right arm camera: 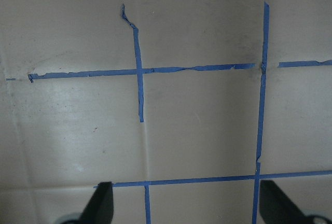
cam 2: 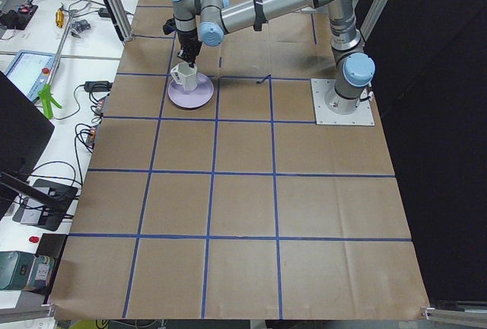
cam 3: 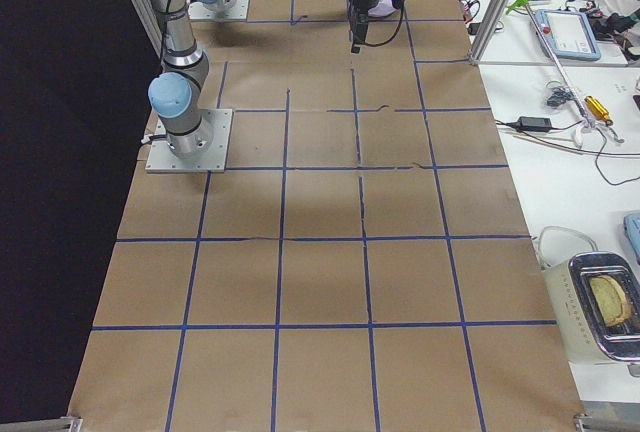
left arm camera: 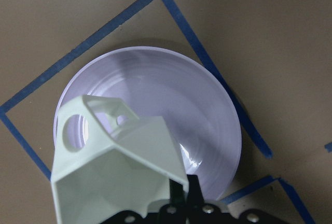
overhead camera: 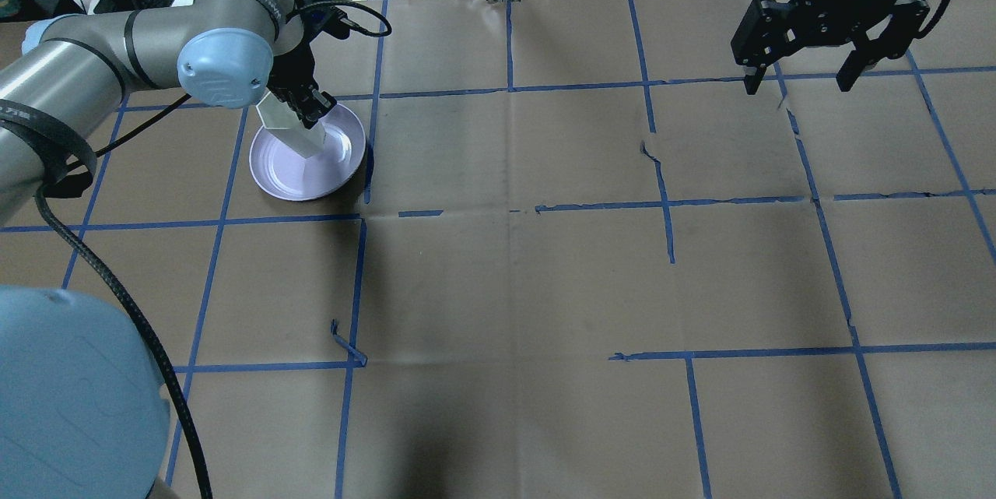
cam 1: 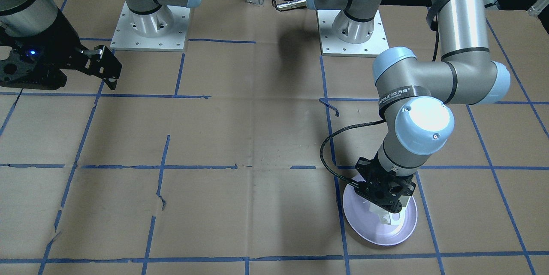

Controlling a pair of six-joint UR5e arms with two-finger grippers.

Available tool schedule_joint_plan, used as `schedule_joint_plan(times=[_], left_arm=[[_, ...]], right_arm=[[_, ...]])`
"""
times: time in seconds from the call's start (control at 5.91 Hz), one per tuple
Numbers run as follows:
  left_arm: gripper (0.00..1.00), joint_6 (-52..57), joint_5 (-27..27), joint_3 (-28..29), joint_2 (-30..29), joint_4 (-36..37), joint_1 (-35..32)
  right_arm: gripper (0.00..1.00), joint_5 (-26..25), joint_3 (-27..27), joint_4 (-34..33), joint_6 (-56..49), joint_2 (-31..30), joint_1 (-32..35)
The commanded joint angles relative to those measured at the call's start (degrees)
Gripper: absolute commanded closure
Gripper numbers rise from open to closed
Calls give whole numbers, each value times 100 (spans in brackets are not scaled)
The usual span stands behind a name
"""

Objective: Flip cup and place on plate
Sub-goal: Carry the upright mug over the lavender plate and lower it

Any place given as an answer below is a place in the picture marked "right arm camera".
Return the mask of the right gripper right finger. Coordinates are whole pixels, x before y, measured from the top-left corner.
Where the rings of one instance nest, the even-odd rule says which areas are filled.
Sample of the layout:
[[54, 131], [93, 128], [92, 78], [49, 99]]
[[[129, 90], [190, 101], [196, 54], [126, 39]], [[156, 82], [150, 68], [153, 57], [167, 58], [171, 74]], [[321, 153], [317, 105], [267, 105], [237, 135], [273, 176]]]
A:
[[307, 223], [304, 213], [272, 180], [260, 182], [259, 213], [267, 224]]

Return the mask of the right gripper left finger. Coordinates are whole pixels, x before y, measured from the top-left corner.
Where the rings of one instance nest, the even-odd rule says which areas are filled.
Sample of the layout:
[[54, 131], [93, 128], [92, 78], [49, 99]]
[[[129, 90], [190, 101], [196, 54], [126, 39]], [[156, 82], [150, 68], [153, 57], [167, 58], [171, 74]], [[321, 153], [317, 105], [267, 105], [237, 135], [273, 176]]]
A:
[[109, 224], [114, 216], [114, 197], [112, 182], [99, 183], [90, 198], [78, 223]]

